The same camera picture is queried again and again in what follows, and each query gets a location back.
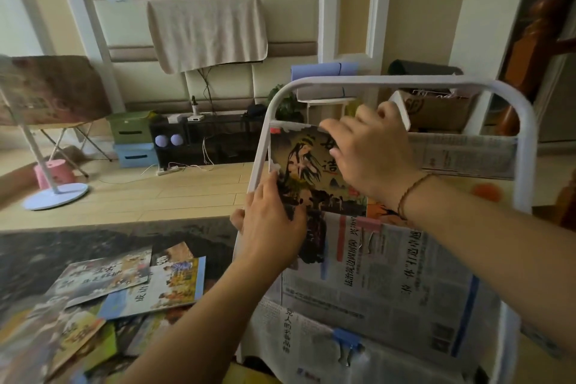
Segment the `white flat card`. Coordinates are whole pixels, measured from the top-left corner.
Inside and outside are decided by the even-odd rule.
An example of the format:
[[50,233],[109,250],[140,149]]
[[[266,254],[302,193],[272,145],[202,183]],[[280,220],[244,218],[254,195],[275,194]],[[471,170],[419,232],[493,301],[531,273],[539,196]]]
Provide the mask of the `white flat card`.
[[407,132],[409,132],[411,128],[411,121],[404,97],[402,96],[402,91],[399,89],[394,91],[394,93],[389,97],[388,101],[394,103],[397,106],[404,128]]

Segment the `white metal rack frame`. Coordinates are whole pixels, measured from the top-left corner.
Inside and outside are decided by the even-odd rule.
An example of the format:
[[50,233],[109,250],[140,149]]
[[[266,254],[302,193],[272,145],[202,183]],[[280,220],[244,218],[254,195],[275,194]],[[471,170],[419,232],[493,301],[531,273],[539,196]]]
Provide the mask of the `white metal rack frame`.
[[[523,213],[532,213],[531,204],[534,190],[537,129],[536,118],[528,100],[515,88],[497,80],[482,80],[466,75],[363,75],[363,76],[320,76],[305,77],[282,87],[268,105],[263,128],[256,150],[255,162],[250,175],[248,192],[255,191],[262,175],[264,161],[270,142],[270,125],[276,115],[278,105],[292,91],[304,87],[344,86],[357,87],[361,91],[379,87],[411,89],[464,89],[472,94],[490,91],[513,106],[520,118],[520,132],[515,137],[500,137],[504,141],[514,141],[513,207]],[[489,384],[511,384],[518,358],[518,334],[521,319],[509,305],[501,301],[499,311],[498,337],[493,370]]]

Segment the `person's right forearm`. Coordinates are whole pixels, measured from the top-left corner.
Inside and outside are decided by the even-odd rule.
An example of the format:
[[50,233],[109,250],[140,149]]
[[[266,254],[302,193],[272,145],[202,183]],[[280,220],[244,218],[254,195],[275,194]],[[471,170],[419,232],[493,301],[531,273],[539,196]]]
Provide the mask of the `person's right forearm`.
[[576,357],[576,233],[432,175],[407,191],[400,208],[523,320]]

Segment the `person's left hand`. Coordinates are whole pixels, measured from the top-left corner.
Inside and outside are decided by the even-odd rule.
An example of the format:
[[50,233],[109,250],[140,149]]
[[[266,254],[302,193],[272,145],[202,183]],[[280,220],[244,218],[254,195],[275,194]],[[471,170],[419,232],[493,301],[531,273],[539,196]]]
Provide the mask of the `person's left hand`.
[[296,206],[289,216],[281,198],[280,201],[283,207],[282,225],[273,233],[240,233],[237,255],[242,263],[272,278],[276,278],[297,259],[307,234],[306,206]]

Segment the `green picture book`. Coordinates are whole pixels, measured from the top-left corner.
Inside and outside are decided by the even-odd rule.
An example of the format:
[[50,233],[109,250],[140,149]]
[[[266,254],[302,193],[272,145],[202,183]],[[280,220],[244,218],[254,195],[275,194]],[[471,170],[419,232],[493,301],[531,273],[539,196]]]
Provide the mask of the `green picture book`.
[[114,324],[108,322],[52,375],[48,384],[86,384],[90,372],[117,352]]

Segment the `wooden stair banister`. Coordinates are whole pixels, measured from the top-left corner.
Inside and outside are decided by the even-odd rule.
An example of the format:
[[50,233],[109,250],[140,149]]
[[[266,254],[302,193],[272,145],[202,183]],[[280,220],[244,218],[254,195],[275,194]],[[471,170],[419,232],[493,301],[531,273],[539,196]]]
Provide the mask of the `wooden stair banister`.
[[503,79],[530,102],[540,143],[576,142],[576,0],[539,0]]

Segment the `person's right hand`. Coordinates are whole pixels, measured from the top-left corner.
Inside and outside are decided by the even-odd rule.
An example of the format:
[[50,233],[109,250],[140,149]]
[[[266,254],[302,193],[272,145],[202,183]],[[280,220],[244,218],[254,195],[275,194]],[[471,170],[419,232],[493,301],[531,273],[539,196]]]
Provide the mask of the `person's right hand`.
[[335,141],[329,153],[345,182],[361,194],[399,212],[401,199],[426,174],[413,159],[398,105],[377,110],[360,105],[354,117],[327,118],[321,129]]

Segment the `pink stool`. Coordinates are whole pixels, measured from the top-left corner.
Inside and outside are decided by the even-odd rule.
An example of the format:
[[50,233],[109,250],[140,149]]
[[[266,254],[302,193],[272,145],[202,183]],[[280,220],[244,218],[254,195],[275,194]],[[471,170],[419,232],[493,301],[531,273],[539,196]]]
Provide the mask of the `pink stool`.
[[[56,185],[73,184],[77,182],[77,178],[68,162],[64,159],[54,159],[46,161],[47,169],[50,171],[52,178]],[[34,173],[41,191],[50,189],[51,186],[47,181],[46,176],[39,164],[34,166]]]

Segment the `pink binder clip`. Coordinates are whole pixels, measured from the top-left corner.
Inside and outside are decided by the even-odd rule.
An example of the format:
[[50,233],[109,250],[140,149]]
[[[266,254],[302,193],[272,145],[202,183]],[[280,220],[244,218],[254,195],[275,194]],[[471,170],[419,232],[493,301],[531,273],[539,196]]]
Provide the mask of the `pink binder clip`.
[[359,231],[358,250],[362,254],[372,253],[372,244],[374,237],[380,237],[383,223],[380,220],[368,217],[356,217],[356,229]]

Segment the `person's left forearm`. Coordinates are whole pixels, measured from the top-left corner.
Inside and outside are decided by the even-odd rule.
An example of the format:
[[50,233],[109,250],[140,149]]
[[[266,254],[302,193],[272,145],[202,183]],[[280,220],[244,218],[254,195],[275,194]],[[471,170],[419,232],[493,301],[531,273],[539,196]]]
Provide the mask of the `person's left forearm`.
[[221,384],[258,303],[292,262],[239,258],[127,368],[120,384]]

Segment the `yellow cartoon picture book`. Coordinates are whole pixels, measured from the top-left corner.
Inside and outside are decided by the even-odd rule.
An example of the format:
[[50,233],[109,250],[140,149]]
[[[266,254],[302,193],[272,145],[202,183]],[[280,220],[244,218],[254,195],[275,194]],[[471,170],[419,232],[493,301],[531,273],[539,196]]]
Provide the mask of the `yellow cartoon picture book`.
[[37,310],[0,342],[0,384],[46,384],[104,325],[82,309]]

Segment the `blue-edged picture book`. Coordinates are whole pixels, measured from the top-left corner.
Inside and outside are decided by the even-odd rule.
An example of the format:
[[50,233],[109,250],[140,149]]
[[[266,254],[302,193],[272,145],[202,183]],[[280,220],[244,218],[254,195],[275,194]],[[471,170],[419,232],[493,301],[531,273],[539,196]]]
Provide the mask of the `blue-edged picture book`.
[[107,321],[192,305],[204,293],[206,257],[150,268],[148,281],[110,293],[97,317]]

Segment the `orange picture book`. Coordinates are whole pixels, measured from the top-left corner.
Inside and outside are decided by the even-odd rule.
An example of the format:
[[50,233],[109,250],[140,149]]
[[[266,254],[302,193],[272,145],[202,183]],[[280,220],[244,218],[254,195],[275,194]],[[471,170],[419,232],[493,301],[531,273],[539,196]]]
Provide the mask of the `orange picture book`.
[[366,217],[387,225],[397,227],[411,226],[410,222],[403,219],[397,212],[372,198],[368,198],[366,201]]

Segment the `dark illustrated picture book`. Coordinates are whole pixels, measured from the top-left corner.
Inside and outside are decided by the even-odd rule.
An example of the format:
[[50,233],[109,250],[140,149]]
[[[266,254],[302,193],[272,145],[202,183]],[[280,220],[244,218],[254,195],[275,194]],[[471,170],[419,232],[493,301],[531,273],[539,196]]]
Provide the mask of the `dark illustrated picture book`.
[[367,198],[347,184],[330,150],[334,139],[318,126],[272,122],[268,158],[277,171],[277,188],[291,218],[295,206],[306,206],[307,233],[299,252],[306,264],[325,260],[325,213],[365,216]]

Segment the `folded newspaper small print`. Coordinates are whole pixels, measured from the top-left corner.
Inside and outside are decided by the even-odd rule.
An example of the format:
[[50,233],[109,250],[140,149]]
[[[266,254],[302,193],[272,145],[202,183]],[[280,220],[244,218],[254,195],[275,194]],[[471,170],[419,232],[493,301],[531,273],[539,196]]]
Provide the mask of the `folded newspaper small print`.
[[409,133],[416,165],[450,176],[513,180],[517,140],[513,137]]

